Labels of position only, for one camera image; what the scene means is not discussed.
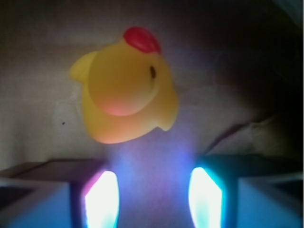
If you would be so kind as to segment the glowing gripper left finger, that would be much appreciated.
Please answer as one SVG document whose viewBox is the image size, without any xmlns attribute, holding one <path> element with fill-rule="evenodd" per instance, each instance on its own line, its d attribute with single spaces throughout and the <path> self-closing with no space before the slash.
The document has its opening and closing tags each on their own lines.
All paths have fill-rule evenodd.
<svg viewBox="0 0 304 228">
<path fill-rule="evenodd" d="M 115 228 L 117 176 L 101 160 L 27 162 L 0 172 L 3 228 Z"/>
</svg>

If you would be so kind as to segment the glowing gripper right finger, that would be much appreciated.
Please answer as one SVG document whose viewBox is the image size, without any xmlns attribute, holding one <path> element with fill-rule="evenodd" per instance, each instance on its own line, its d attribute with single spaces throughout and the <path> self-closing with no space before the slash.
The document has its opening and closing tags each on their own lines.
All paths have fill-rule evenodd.
<svg viewBox="0 0 304 228">
<path fill-rule="evenodd" d="M 261 155 L 199 157 L 189 208 L 197 228 L 301 228 L 303 163 Z"/>
</svg>

